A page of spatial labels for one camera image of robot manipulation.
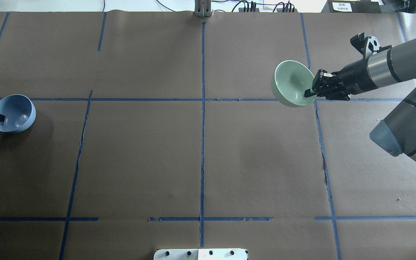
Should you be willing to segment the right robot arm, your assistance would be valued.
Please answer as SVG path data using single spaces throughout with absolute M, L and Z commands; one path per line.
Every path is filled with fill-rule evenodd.
M 350 101 L 352 96 L 411 82 L 410 90 L 370 132 L 370 139 L 392 157 L 404 155 L 416 163 L 416 38 L 382 45 L 372 35 L 350 39 L 361 58 L 342 69 L 320 69 L 299 98 Z

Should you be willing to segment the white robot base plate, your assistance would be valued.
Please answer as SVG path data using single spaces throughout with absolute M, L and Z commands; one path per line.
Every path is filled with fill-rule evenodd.
M 248 260 L 243 248 L 184 248 L 156 250 L 154 260 Z

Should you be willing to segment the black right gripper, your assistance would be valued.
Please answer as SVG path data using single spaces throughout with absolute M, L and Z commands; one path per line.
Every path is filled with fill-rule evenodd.
M 328 100 L 350 100 L 349 83 L 352 72 L 342 69 L 338 72 L 328 73 L 326 70 L 319 69 L 314 76 L 312 89 L 304 92 L 304 97 L 317 96 Z

